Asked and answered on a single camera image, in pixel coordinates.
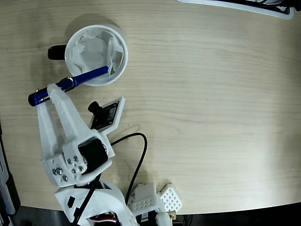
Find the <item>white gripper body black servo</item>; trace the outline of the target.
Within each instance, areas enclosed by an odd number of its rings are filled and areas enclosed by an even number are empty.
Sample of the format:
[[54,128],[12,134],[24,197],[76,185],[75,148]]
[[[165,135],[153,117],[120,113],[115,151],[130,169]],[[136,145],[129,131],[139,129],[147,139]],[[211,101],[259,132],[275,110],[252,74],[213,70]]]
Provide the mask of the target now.
[[42,135],[42,163],[52,184],[83,186],[112,164],[115,156],[106,136],[65,142],[61,135]]

